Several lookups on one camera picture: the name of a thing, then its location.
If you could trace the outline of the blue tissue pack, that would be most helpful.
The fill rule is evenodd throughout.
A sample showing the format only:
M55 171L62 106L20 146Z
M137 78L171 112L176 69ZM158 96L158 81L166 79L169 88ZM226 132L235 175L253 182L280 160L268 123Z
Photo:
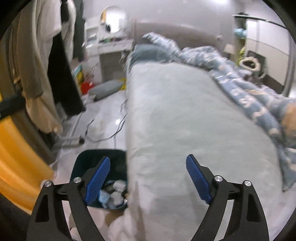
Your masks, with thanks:
M103 208L110 209L109 199L110 199L110 194L105 190L101 189L99 192L98 201L101 203Z

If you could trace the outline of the dark teal trash bin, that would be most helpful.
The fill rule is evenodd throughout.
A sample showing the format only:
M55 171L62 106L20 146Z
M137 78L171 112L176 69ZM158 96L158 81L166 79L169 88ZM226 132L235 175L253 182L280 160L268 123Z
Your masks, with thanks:
M126 152L115 149L91 149L81 152L76 158L70 180L91 178L85 181L84 201L88 206L117 210L126 208L127 193Z

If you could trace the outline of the yellow object at lower left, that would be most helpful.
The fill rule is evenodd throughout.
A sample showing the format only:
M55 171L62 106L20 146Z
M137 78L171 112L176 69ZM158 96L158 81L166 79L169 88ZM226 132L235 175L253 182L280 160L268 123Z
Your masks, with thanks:
M10 117L1 121L1 194L31 214L41 183L53 180L53 170L25 141Z

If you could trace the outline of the grey floor cushion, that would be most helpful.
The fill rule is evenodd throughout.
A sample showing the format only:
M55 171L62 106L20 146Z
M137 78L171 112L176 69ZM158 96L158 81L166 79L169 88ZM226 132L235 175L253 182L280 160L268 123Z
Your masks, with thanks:
M120 80L109 80L90 89L88 95L95 96L94 100L99 101L121 90L123 84Z

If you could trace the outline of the red box on floor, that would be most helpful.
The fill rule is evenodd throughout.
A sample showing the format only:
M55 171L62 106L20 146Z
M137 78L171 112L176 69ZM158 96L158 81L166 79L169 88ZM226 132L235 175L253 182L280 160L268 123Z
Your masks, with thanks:
M82 82L80 85L82 94L83 95L87 94L90 89L95 87L95 85L96 84L94 82L89 82L89 81Z

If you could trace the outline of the blue patterned fleece blanket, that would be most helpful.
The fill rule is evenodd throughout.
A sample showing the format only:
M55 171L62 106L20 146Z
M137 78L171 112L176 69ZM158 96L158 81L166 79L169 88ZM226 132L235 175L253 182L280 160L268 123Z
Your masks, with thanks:
M282 189L291 188L295 183L295 99L245 80L243 69L212 46L180 49L174 40L154 32L143 38L164 49L173 60L208 70L226 95L271 138L280 162Z

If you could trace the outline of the white cat bed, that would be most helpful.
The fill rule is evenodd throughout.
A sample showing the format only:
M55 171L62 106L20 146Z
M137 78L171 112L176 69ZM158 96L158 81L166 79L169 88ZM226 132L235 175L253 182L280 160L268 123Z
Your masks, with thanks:
M259 63L258 59L252 56L245 57L242 60L240 60L239 66L253 73L259 73L261 70L261 64Z

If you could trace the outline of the hanging clothes on rack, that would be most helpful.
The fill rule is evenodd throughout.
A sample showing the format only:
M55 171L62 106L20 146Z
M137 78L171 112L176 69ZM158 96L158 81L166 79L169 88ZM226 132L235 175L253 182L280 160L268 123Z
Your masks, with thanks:
M1 119L45 163L63 118L85 111L72 75L74 1L1 1Z

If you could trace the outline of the white bedside lamp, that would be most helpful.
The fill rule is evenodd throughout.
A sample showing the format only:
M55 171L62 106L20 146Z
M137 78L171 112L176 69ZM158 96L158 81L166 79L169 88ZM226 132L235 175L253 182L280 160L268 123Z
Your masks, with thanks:
M235 47L231 44L226 44L223 50L224 53L228 55L234 55L235 54Z

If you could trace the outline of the blue-grey pillow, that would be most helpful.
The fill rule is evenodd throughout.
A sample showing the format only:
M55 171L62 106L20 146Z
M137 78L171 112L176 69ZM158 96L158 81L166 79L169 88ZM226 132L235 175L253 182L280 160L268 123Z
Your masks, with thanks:
M127 66L131 68L139 62L168 63L170 61L170 55L161 47L153 44L138 44L129 54Z

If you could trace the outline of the white vanity desk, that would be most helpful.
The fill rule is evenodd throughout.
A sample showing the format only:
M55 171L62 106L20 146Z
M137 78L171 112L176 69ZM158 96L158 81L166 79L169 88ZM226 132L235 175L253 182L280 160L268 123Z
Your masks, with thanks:
M85 74L96 84L125 77L125 60L134 46L128 20L119 22L117 33L106 31L100 17L92 17L85 22L85 44L87 60L83 64Z

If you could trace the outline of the grey padded headboard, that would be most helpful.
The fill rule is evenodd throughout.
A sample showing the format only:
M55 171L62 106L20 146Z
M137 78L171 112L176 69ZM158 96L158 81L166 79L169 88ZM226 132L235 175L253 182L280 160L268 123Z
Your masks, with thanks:
M146 20L133 21L132 31L129 36L137 44L142 44L148 42L148 40L142 38L143 35L150 32L174 40L180 48L209 45L221 49L221 42L216 35L191 25L159 23Z

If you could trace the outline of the blue plush on shelf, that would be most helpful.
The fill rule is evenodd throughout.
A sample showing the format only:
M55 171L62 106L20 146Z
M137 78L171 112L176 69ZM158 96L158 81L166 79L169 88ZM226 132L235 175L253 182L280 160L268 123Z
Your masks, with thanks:
M243 28L237 28L234 30L234 36L239 39L245 39L247 37L247 30Z

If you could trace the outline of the white wardrobe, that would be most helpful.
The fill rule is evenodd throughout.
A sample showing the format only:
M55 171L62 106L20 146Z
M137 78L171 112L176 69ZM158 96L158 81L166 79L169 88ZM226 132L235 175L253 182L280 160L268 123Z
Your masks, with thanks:
M284 93L294 70L292 37L283 24L245 13L233 15L236 28L247 30L244 57L261 64L263 84Z

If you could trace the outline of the round vanity mirror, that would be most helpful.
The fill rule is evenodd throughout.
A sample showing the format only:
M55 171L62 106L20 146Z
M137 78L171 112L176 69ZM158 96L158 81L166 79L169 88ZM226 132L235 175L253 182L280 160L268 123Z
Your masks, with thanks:
M118 6L107 6L100 15L100 24L109 34L115 34L126 26L127 13Z

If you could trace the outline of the white clothes rack frame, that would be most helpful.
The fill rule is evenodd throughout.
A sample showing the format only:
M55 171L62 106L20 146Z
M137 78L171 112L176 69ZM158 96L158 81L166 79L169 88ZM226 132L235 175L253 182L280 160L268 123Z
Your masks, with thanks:
M72 142L75 142L78 146L84 144L85 137L83 135L76 136L75 131L79 124L79 121L83 114L86 112L86 105L88 105L91 97L86 94L82 96L82 101L84 105L84 110L78 115L67 118L63 121L63 127L66 128L62 135L58 135L58 141L61 143L61 147L69 147L72 145Z

